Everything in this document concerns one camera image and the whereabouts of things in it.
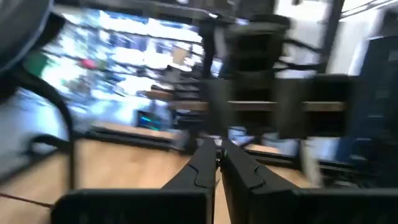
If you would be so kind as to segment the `dark cabinet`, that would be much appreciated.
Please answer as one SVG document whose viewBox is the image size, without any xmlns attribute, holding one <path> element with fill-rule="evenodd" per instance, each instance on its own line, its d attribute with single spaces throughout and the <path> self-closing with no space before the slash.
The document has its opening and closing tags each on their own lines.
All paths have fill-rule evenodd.
<svg viewBox="0 0 398 224">
<path fill-rule="evenodd" d="M 356 97 L 358 165 L 371 187 L 398 188 L 398 35 L 369 40 Z"/>
</svg>

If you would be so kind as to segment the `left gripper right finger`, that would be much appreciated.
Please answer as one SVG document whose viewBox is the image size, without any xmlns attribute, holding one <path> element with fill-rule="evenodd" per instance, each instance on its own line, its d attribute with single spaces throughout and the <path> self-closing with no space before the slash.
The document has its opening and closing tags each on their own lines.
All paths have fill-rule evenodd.
<svg viewBox="0 0 398 224">
<path fill-rule="evenodd" d="M 231 224 L 398 224 L 398 189 L 300 188 L 231 141 L 221 147 Z"/>
</svg>

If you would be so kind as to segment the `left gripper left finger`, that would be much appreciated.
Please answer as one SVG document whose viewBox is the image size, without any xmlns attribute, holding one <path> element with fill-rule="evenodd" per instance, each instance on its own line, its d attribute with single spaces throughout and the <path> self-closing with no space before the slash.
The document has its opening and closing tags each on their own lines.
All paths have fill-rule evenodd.
<svg viewBox="0 0 398 224">
<path fill-rule="evenodd" d="M 213 224 L 216 143 L 206 139 L 160 189 L 80 189 L 61 197 L 50 224 Z"/>
</svg>

